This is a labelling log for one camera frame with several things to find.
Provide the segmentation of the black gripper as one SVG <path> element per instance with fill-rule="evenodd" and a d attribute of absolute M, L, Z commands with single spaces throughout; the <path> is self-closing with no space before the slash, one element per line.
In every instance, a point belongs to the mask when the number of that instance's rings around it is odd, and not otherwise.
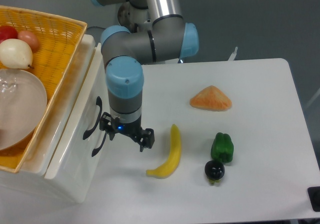
<path fill-rule="evenodd" d="M 145 148 L 151 149 L 155 142 L 154 130 L 151 128 L 142 129 L 141 117 L 131 123 L 122 123 L 119 118 L 111 118 L 108 112 L 103 112 L 99 120 L 99 129 L 105 131 L 112 141 L 117 133 L 130 137 L 134 142 L 139 142 L 139 151 Z"/>

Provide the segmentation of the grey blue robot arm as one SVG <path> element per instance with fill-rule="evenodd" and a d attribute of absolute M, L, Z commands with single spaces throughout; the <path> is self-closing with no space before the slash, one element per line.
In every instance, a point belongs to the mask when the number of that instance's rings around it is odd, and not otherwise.
<path fill-rule="evenodd" d="M 133 29 L 122 21 L 106 28 L 100 37 L 110 111 L 100 112 L 96 126 L 104 137 L 122 134 L 151 148 L 152 129 L 141 126 L 144 74 L 142 66 L 170 59 L 194 56 L 199 36 L 193 23 L 184 21 L 179 0 L 91 0 L 98 6 L 114 3 L 145 11 Z"/>

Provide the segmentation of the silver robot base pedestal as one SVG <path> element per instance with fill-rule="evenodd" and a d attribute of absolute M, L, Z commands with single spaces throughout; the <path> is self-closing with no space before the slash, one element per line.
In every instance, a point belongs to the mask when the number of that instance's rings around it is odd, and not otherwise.
<path fill-rule="evenodd" d="M 123 3 L 117 12 L 118 22 L 131 33 L 152 30 L 152 21 L 148 9 L 138 9 L 129 2 Z"/>

